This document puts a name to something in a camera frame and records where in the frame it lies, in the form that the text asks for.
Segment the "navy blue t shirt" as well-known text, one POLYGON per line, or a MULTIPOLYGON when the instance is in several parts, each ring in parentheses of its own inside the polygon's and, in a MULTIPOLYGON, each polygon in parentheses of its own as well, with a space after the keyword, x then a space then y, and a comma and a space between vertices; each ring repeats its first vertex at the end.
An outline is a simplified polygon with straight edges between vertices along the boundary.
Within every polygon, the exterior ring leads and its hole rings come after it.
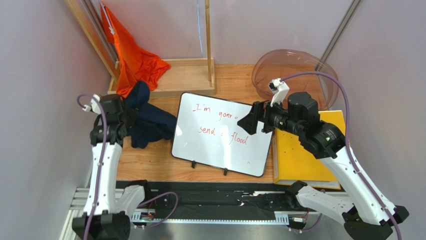
POLYGON ((149 103, 150 89, 138 81, 125 98, 127 107, 136 110, 133 126, 127 131, 133 148, 144 149, 149 143, 171 140, 175 133, 177 117, 149 103))

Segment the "orange t shirt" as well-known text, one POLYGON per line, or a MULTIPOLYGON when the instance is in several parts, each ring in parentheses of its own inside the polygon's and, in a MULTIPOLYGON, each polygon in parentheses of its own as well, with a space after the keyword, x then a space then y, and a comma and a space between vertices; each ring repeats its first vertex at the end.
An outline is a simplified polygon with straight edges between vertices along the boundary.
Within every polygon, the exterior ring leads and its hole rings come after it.
POLYGON ((139 81, 145 82, 150 91, 155 90, 158 87, 160 78, 171 68, 171 65, 158 55, 139 47, 134 37, 105 5, 115 31, 115 34, 112 35, 101 5, 99 4, 99 6, 106 40, 115 46, 120 62, 120 75, 117 81, 116 93, 127 97, 139 81))

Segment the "light blue wire hanger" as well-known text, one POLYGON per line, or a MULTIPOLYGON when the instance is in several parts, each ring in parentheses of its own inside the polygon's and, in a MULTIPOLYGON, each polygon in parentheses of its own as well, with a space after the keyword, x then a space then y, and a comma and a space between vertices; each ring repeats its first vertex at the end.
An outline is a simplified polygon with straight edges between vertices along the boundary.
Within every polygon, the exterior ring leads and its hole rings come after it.
POLYGON ((201 31, 201 11, 200 11, 200 1, 196 0, 196 13, 197 13, 197 29, 198 29, 198 40, 201 57, 204 57, 204 47, 203 47, 203 37, 201 31))

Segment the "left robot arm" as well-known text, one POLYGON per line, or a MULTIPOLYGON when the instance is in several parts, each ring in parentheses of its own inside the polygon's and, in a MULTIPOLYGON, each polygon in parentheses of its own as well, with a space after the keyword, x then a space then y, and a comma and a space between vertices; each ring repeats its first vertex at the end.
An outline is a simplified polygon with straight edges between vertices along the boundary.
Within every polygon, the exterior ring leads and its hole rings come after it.
POLYGON ((72 230, 82 240, 127 240, 132 214, 145 199, 143 185, 126 187, 116 198, 118 163, 124 138, 137 118, 138 111, 126 105, 118 94, 88 94, 85 112, 97 114, 89 134, 92 152, 90 187, 82 216, 72 221, 72 230))

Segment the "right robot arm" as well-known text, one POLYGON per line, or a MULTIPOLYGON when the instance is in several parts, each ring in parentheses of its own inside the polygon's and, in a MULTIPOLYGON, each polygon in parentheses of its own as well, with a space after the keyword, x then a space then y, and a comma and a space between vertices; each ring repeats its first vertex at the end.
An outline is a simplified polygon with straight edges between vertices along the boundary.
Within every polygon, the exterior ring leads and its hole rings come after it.
POLYGON ((288 107, 271 101, 256 101, 238 121, 248 134, 281 130, 298 137, 300 145, 326 166, 344 188, 350 201, 335 198, 296 181, 287 189, 290 203, 315 210, 343 225, 354 240, 385 240, 401 232, 398 225, 409 216, 404 206, 389 201, 358 166, 349 143, 334 124, 320 119, 319 107, 307 92, 291 94, 288 107))

